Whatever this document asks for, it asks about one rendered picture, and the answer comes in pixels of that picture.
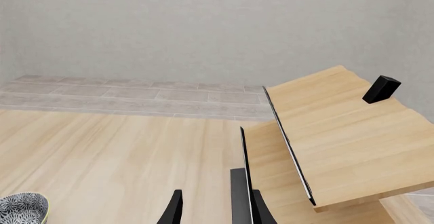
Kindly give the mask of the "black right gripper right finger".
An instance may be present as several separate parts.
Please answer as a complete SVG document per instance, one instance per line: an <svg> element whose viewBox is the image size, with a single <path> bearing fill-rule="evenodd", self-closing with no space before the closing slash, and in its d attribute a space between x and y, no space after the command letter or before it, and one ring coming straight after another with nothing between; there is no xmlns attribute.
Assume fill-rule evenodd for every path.
<svg viewBox="0 0 434 224"><path fill-rule="evenodd" d="M274 217L262 198L261 192L254 189L252 197L254 199L252 203L253 224L276 224Z"/></svg>

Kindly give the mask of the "small black block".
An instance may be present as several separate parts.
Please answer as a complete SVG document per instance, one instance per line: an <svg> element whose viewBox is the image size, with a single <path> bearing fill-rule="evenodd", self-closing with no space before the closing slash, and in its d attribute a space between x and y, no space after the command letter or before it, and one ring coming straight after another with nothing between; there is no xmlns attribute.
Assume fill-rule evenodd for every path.
<svg viewBox="0 0 434 224"><path fill-rule="evenodd" d="M368 104L389 99L400 85L400 81L380 75L363 95L362 99Z"/></svg>

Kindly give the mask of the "wooden drawer with dark front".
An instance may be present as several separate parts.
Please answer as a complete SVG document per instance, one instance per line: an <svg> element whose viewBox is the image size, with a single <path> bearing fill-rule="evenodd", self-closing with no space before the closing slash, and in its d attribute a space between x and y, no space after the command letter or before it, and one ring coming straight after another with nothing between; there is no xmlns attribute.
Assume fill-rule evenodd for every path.
<svg viewBox="0 0 434 224"><path fill-rule="evenodd" d="M317 224L277 123L246 128L245 141L253 188L277 224Z"/></svg>

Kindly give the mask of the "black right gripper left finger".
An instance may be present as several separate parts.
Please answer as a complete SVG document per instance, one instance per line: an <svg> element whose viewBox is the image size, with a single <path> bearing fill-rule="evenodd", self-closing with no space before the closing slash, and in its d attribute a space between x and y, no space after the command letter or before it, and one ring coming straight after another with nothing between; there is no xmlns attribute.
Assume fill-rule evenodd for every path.
<svg viewBox="0 0 434 224"><path fill-rule="evenodd" d="M183 209L182 190L176 189L157 224L180 224Z"/></svg>

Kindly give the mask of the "wooden cabinet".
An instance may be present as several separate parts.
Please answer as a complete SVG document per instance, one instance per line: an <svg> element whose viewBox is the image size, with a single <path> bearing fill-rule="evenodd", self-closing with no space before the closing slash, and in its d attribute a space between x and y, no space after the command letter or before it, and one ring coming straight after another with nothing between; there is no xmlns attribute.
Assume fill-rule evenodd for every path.
<svg viewBox="0 0 434 224"><path fill-rule="evenodd" d="M315 214L428 224L405 194L434 187L434 124L393 95L366 103L373 83L337 66L264 93Z"/></svg>

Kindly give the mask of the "patterned black and white bowl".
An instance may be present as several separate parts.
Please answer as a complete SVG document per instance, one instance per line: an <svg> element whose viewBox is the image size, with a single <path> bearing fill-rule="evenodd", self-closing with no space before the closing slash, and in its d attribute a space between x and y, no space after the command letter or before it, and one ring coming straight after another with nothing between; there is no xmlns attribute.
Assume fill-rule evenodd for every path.
<svg viewBox="0 0 434 224"><path fill-rule="evenodd" d="M40 193L24 192L0 199L0 224L47 224L50 202Z"/></svg>

